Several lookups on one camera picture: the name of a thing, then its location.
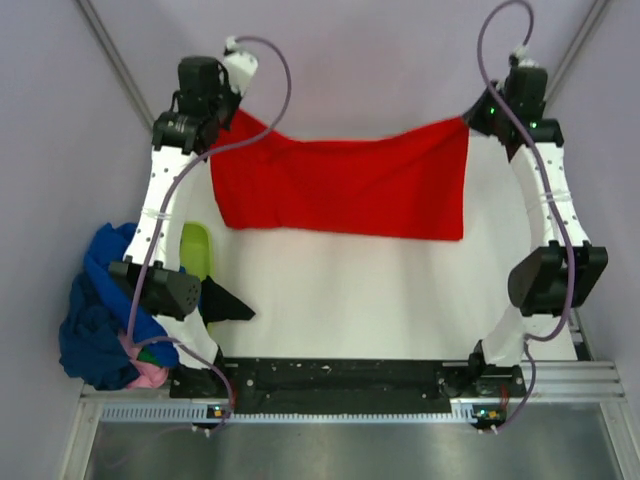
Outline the black t shirt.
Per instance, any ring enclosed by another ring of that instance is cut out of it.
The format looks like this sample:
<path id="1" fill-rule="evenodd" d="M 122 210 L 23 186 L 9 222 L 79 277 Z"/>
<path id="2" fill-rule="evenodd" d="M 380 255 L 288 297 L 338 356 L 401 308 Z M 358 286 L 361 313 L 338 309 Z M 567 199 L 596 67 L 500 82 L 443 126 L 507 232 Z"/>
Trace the black t shirt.
<path id="1" fill-rule="evenodd" d="M 231 321 L 250 321 L 255 311 L 210 276 L 201 282 L 199 311 L 205 325 Z"/>

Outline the blue t shirt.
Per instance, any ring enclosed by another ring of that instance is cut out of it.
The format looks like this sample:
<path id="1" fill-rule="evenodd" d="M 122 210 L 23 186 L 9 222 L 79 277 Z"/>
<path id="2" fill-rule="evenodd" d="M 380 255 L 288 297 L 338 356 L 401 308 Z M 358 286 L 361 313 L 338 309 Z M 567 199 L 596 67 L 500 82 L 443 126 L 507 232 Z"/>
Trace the blue t shirt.
<path id="1" fill-rule="evenodd" d="M 106 223 L 96 231 L 82 270 L 72 282 L 68 313 L 59 327 L 59 363 L 64 372 L 101 391 L 127 389 L 138 377 L 118 338 L 126 334 L 131 300 L 108 273 L 110 263 L 123 258 L 136 229 L 134 223 L 118 227 Z M 170 369 L 178 364 L 173 345 L 146 348 L 158 365 Z"/>

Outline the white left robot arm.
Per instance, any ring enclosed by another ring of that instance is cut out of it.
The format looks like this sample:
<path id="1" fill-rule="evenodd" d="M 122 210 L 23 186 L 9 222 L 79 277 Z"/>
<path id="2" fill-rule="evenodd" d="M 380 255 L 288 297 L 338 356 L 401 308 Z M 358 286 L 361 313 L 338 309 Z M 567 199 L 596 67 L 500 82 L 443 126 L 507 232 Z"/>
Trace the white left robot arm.
<path id="1" fill-rule="evenodd" d="M 183 228 L 209 149 L 230 127 L 257 68 L 254 55 L 239 52 L 180 61 L 179 87 L 153 123 L 151 174 L 137 229 L 123 258 L 108 269 L 131 300 L 127 339 L 134 339 L 141 313 L 149 314 L 164 331 L 145 342 L 175 347 L 180 364 L 194 370 L 194 387 L 209 397 L 224 390 L 227 374 L 198 310 L 202 282 L 181 269 Z"/>

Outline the pink t shirt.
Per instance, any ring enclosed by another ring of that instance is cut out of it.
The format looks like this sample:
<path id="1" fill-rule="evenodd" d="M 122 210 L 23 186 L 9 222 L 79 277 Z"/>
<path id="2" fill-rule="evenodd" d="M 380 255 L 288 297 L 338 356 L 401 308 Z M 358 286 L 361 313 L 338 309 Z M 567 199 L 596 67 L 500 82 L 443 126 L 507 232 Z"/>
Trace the pink t shirt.
<path id="1" fill-rule="evenodd" d="M 157 389 L 161 387 L 169 377 L 169 369 L 160 365 L 139 362 L 138 352 L 146 347 L 135 347 L 125 333 L 120 333 L 119 341 L 129 356 L 129 363 L 135 368 L 138 377 L 127 385 L 127 389 Z"/>

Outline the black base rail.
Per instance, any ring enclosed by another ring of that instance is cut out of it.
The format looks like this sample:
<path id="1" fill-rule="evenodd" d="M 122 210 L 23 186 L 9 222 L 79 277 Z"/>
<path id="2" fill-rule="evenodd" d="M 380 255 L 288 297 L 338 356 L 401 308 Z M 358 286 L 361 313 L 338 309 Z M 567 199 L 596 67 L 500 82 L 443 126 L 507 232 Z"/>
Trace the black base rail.
<path id="1" fill-rule="evenodd" d="M 236 413 L 443 413 L 455 398 L 524 395 L 518 366 L 481 361 L 227 358 L 224 373 L 177 367 L 175 399 L 231 398 Z"/>

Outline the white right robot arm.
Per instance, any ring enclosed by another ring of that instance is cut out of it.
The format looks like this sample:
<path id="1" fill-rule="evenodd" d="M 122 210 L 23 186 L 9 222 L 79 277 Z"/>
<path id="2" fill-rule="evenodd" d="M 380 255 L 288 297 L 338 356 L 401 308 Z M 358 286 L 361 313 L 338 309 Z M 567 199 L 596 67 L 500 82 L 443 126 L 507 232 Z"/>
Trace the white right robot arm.
<path id="1" fill-rule="evenodd" d="M 529 253 L 507 280 L 509 306 L 494 330 L 476 345 L 466 380 L 487 396 L 504 380 L 500 367 L 517 365 L 529 344 L 555 339 L 608 264 L 573 205 L 564 165 L 564 137 L 544 115 L 548 75 L 532 61 L 511 66 L 492 81 L 464 120 L 475 133 L 496 138 L 520 186 L 529 222 Z"/>

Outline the green t shirt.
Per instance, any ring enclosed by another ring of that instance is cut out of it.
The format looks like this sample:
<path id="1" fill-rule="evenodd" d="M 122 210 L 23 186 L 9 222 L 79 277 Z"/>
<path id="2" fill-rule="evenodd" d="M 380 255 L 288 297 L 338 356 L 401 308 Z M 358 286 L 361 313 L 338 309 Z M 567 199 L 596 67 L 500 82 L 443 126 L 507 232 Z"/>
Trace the green t shirt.
<path id="1" fill-rule="evenodd" d="M 155 356 L 145 348 L 143 348 L 138 352 L 137 360 L 139 362 L 157 365 L 157 360 Z"/>

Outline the aluminium frame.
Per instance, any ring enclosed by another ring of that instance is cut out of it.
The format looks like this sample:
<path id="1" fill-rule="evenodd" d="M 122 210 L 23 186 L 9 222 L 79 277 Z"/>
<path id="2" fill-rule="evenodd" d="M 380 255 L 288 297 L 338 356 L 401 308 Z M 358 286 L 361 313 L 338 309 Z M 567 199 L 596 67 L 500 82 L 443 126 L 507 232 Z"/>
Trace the aluminium frame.
<path id="1" fill-rule="evenodd" d="M 293 97 L 282 127 L 302 138 L 376 136 L 450 116 L 479 92 L 474 43 L 489 1 L 100 1 L 107 30 L 153 108 L 175 64 L 229 34 L 281 48 Z M 235 232 L 207 178 L 191 217 L 212 232 L 215 272 L 257 309 L 215 329 L 227 354 L 452 359 L 507 304 L 528 246 L 524 204 L 493 141 L 474 138 L 465 237 L 420 242 L 302 230 Z M 74 479 L 634 479 L 639 431 L 623 400 L 580 397 L 595 364 L 568 334 L 532 350 L 539 392 L 503 435 L 429 422 L 235 423 L 205 435 L 101 424 Z"/>

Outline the green plastic basket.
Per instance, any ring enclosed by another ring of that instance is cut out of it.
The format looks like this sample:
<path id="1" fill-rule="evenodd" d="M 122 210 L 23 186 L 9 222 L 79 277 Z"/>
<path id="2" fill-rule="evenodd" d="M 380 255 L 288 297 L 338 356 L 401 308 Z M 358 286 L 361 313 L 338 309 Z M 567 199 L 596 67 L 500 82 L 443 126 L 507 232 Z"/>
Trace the green plastic basket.
<path id="1" fill-rule="evenodd" d="M 196 276 L 202 284 L 198 312 L 210 337 L 213 318 L 213 246 L 209 229 L 198 222 L 186 222 L 183 226 L 180 244 L 181 266 L 188 274 Z"/>

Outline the red printed t shirt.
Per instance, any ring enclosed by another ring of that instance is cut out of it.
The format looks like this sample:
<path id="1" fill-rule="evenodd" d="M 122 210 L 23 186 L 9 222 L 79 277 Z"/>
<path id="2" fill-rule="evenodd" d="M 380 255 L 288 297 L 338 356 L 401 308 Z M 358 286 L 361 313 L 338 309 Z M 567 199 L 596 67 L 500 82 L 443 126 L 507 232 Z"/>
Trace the red printed t shirt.
<path id="1" fill-rule="evenodd" d="M 304 141 L 271 132 L 215 155 L 227 227 L 459 241 L 470 130 L 454 117 L 379 140 Z"/>

